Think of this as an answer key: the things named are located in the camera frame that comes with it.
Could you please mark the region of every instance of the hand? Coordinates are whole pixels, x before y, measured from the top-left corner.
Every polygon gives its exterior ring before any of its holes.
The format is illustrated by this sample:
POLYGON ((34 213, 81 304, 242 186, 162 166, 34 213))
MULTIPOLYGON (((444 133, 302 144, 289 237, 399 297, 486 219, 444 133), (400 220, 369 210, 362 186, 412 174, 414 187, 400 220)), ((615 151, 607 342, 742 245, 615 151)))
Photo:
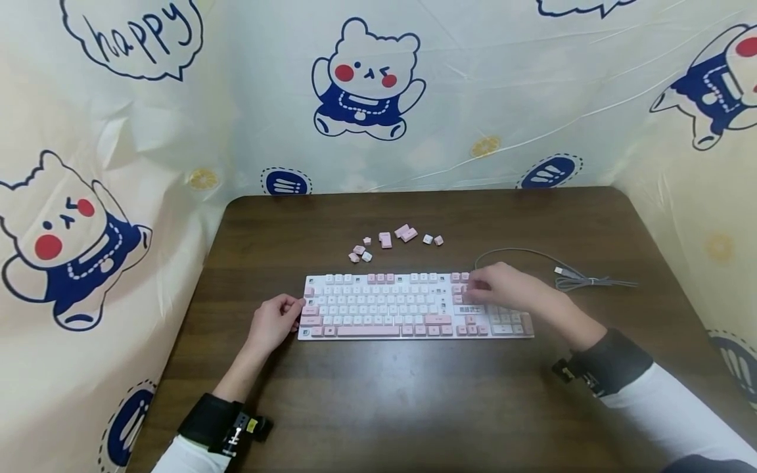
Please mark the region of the hand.
POLYGON ((252 318, 245 348, 270 355, 287 335, 299 329, 297 317, 304 305, 304 299, 295 299, 288 294, 263 302, 252 318))
POLYGON ((530 313, 540 313, 545 304, 565 297, 534 276, 501 262, 471 272, 465 296, 473 303, 530 313))

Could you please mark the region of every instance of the bear's red cheek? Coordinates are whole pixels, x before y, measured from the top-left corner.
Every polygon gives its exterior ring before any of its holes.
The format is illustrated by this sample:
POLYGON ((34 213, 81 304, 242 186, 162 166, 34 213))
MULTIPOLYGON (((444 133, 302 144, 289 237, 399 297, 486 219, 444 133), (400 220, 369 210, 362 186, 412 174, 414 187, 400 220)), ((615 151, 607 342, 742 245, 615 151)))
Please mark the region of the bear's red cheek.
POLYGON ((63 243, 55 235, 43 235, 37 238, 34 252, 40 260, 52 260, 63 251, 63 243))

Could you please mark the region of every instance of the speech bubble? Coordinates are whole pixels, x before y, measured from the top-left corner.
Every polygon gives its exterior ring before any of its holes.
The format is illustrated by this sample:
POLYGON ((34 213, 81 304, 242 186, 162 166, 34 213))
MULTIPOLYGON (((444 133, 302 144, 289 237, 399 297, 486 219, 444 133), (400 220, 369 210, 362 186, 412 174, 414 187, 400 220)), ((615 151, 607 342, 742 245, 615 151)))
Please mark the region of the speech bubble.
POLYGON ((623 5, 629 5, 636 0, 536 0, 539 13, 545 17, 564 17, 571 13, 586 14, 599 11, 602 18, 611 11, 623 5))
POLYGON ((61 11, 87 57, 119 76, 183 81, 202 49, 194 0, 61 0, 61 11))

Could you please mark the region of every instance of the pink and white keyboard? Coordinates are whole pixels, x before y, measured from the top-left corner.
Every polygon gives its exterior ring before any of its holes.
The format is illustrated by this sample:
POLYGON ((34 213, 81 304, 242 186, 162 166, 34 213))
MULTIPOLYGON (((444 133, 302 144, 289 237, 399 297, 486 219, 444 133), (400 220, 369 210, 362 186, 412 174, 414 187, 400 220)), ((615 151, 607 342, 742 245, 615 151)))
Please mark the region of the pink and white keyboard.
POLYGON ((305 279, 299 339, 533 338, 528 313, 463 303, 469 274, 327 274, 305 279))

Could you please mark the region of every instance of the right hand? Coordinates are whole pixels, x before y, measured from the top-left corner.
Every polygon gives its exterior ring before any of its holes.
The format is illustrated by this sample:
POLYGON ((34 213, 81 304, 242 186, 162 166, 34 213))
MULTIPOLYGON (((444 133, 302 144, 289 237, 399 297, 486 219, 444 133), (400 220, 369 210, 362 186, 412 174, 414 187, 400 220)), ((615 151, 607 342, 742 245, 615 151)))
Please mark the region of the right hand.
POLYGON ((465 293, 467 301, 472 303, 492 304, 530 313, 539 313, 545 303, 564 296, 534 276, 502 262, 471 272, 465 293))

